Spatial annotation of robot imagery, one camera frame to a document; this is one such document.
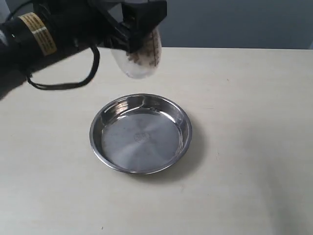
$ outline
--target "yellow label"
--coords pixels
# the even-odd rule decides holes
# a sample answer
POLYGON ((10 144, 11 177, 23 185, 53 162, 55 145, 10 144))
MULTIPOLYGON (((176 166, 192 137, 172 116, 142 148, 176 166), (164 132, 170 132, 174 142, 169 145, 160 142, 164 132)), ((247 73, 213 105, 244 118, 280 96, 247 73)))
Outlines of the yellow label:
POLYGON ((51 55, 57 51, 49 30, 35 13, 28 13, 19 17, 33 33, 44 56, 51 55))

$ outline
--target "round metal dish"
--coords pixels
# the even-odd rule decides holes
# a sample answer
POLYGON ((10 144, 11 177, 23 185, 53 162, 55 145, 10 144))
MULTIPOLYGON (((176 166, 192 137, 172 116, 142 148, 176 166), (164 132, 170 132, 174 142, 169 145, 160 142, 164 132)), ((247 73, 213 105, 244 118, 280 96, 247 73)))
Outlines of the round metal dish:
POLYGON ((132 174, 152 174, 175 164, 192 138, 191 122, 174 102, 133 94, 106 105, 95 117, 90 143, 107 166, 132 174))

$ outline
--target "stainless steel bowl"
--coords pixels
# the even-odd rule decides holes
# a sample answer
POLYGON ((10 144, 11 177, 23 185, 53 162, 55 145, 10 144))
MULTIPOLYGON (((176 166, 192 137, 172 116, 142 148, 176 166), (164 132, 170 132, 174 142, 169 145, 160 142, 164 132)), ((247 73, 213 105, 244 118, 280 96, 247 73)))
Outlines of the stainless steel bowl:
POLYGON ((191 122, 174 102, 151 94, 128 95, 95 117, 90 143, 107 166, 125 173, 152 174, 175 164, 192 138, 191 122))

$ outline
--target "gray wall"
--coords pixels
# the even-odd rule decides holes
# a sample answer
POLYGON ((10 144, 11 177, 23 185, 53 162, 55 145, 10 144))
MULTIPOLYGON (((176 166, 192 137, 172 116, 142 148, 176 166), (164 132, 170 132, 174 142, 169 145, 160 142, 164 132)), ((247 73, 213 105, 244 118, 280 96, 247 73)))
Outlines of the gray wall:
MULTIPOLYGON (((25 0, 7 0, 11 9, 25 0)), ((166 47, 309 48, 313 0, 168 0, 166 47)))

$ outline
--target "white table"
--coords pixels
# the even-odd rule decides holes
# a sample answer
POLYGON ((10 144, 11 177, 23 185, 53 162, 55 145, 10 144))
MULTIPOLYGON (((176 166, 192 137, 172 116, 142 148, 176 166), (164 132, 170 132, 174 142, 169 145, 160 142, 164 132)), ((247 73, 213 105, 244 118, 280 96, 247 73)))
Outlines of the white table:
MULTIPOLYGON (((313 233, 313 51, 166 48, 145 80, 101 54, 85 88, 25 84, 0 101, 0 234, 313 233), (190 150, 165 172, 129 176, 91 150, 95 114, 133 93, 191 118, 190 150)), ((83 52, 35 79, 79 80, 91 62, 83 52)))

